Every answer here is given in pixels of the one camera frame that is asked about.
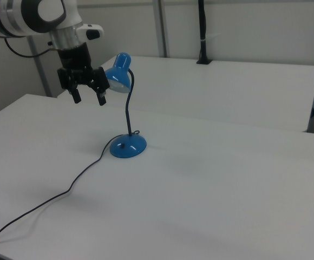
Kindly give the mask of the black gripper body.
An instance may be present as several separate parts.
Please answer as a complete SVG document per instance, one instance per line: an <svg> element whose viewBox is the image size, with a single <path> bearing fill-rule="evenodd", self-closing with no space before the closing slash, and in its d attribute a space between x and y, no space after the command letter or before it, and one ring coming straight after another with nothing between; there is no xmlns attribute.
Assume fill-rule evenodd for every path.
<svg viewBox="0 0 314 260"><path fill-rule="evenodd" d="M105 92L109 88L103 68L92 68L86 43L73 49L59 50L58 55L62 67L57 74L63 89L73 92L78 85L87 85L94 91Z"/></svg>

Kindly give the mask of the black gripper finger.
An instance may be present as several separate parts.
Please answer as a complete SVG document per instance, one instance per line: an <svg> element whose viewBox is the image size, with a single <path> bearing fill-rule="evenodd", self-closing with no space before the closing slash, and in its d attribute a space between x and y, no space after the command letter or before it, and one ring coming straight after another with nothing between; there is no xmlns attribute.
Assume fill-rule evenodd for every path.
<svg viewBox="0 0 314 260"><path fill-rule="evenodd" d="M106 104L106 85L97 81L92 81L90 83L90 88L96 93L98 102L100 106L103 106Z"/></svg>
<svg viewBox="0 0 314 260"><path fill-rule="evenodd" d="M73 100L75 103L80 103L81 102L81 97L79 94L79 91L77 89L77 85L73 85L70 87L69 90L70 95L73 97Z"/></svg>

